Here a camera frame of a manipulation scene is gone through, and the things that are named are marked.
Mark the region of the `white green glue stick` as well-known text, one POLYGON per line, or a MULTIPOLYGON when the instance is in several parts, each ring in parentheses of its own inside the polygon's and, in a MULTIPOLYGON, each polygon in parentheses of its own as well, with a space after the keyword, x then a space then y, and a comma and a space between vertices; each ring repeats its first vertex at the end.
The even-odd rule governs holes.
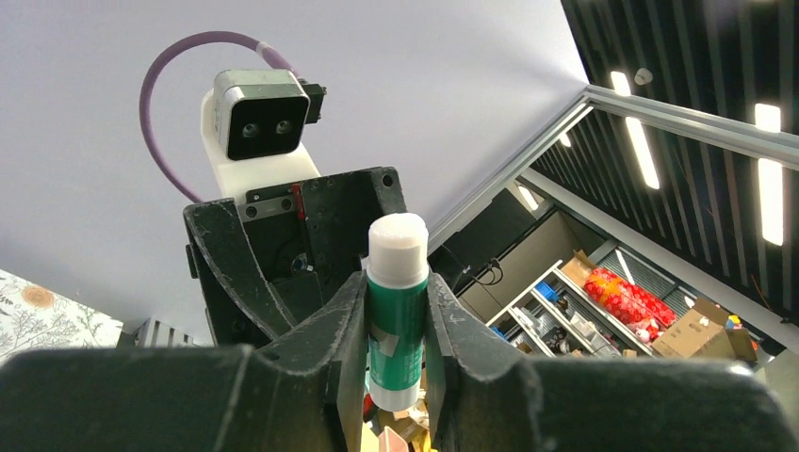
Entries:
POLYGON ((420 389, 427 309, 428 230, 413 213, 368 230, 367 325, 370 397, 382 410, 412 407, 420 389))

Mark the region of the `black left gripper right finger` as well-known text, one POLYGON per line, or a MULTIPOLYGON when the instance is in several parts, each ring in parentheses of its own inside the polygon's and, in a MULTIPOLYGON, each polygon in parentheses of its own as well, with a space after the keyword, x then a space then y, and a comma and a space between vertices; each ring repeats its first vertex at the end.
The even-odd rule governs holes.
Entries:
POLYGON ((427 405, 437 450, 798 447, 773 394, 741 364, 533 356, 465 310, 437 274, 427 297, 427 405))

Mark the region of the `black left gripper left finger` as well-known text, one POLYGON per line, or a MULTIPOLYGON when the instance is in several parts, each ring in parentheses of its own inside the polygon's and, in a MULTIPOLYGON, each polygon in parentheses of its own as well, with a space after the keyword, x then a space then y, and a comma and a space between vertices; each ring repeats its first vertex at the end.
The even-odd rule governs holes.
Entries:
POLYGON ((367 278, 266 347, 72 348, 1 369, 5 451, 357 451, 367 278))

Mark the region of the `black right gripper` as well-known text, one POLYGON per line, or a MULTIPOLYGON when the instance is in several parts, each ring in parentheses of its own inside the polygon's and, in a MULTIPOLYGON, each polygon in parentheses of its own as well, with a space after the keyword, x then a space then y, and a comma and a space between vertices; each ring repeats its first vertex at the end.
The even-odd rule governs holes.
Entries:
POLYGON ((243 202, 187 206, 189 269, 214 344, 264 347, 291 331, 361 269, 370 224, 405 210, 392 167, 251 189, 243 202))

